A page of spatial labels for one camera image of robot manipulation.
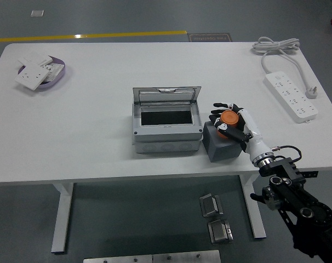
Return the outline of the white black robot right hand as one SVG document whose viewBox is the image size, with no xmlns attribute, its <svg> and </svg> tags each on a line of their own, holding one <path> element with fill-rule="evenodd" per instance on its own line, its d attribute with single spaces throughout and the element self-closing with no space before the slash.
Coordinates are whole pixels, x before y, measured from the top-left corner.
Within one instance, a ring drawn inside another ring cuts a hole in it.
<svg viewBox="0 0 332 263">
<path fill-rule="evenodd" d="M 274 154 L 263 140 L 255 121 L 250 113 L 236 104 L 214 103 L 209 119 L 216 130 L 225 137 L 238 142 L 242 150 L 249 154 L 251 163 L 261 168 L 274 161 Z M 238 117 L 236 126 L 229 125 L 221 119 L 221 114 L 231 110 Z"/>
</svg>

